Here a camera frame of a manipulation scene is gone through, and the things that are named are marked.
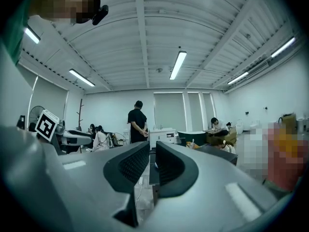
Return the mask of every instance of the man in black shirt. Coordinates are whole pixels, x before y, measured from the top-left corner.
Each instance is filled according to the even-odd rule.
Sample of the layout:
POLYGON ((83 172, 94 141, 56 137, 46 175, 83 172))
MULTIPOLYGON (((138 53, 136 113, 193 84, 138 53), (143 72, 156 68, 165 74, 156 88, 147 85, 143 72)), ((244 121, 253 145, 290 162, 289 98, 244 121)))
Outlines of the man in black shirt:
POLYGON ((141 112, 143 103, 137 101, 134 105, 134 110, 128 114, 127 122, 131 123, 131 143, 147 141, 147 118, 141 112))

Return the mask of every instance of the fluorescent light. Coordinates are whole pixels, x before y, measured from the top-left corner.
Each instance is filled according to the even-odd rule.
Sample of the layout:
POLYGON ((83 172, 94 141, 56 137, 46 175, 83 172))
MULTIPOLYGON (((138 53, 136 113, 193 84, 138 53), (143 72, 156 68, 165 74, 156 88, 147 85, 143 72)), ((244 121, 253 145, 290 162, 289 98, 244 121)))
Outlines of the fluorescent light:
POLYGON ((38 44, 38 43, 40 42, 40 38, 39 38, 37 35, 35 35, 35 33, 34 33, 32 30, 26 28, 26 29, 25 29, 25 33, 26 33, 36 44, 38 44))
POLYGON ((246 75, 248 75, 249 73, 248 72, 245 72, 244 74, 241 74, 240 76, 238 76, 238 77, 236 77, 235 79, 233 79, 232 81, 230 81, 229 83, 227 83, 227 84, 232 84, 232 83, 234 83, 234 82, 236 82, 236 81, 238 81, 239 79, 241 79, 241 78, 243 78, 243 77, 245 77, 246 75))
POLYGON ((178 74, 178 71, 179 71, 180 67, 182 66, 186 56, 187 56, 186 52, 180 51, 178 53, 178 56, 177 56, 176 63, 174 65, 172 74, 169 77, 170 80, 175 80, 175 78, 176 78, 176 76, 178 74))
POLYGON ((276 55, 280 54, 281 52, 283 52, 286 48, 288 48, 294 41, 295 41, 295 37, 293 37, 292 39, 290 39, 287 43, 285 43, 282 47, 280 47, 277 51, 275 51, 271 57, 274 58, 276 55))
POLYGON ((76 70, 71 69, 70 73, 75 75, 77 78, 81 79, 83 82, 87 83, 89 86, 91 86, 91 87, 95 86, 92 82, 90 82, 89 80, 84 78, 82 75, 80 75, 76 70))

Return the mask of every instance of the black shirt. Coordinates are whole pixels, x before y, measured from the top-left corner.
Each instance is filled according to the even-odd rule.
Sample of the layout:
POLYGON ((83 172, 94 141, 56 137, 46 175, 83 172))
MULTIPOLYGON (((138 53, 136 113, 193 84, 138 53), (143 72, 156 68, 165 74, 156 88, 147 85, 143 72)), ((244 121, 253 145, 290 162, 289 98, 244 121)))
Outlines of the black shirt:
MULTIPOLYGON (((141 129, 144 129, 146 121, 146 116, 138 108, 130 111, 127 116, 128 123, 135 122, 141 129)), ((140 132, 135 130, 134 127, 131 125, 131 143, 143 142, 146 140, 147 138, 141 135, 140 132)))

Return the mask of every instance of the fan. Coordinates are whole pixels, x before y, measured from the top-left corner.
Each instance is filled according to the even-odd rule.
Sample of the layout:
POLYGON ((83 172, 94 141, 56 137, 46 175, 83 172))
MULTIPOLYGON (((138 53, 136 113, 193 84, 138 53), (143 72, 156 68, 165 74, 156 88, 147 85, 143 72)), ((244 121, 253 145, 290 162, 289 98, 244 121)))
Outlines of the fan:
POLYGON ((35 106, 29 114, 29 124, 37 124, 42 111, 45 110, 42 106, 35 106))

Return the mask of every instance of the couch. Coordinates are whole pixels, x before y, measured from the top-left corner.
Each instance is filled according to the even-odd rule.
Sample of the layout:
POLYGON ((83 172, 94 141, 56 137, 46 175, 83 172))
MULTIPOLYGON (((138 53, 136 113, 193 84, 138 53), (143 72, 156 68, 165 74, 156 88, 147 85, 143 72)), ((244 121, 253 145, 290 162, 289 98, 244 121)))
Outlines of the couch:
MULTIPOLYGON (((221 136, 219 137, 221 138, 222 140, 226 140, 226 141, 229 141, 231 143, 236 143, 236 140, 237 140, 237 132, 236 132, 236 128, 235 127, 232 127, 230 129, 230 131, 228 132, 228 135, 226 136, 221 136)), ((206 142, 207 143, 210 143, 210 135, 209 133, 206 133, 206 142)))

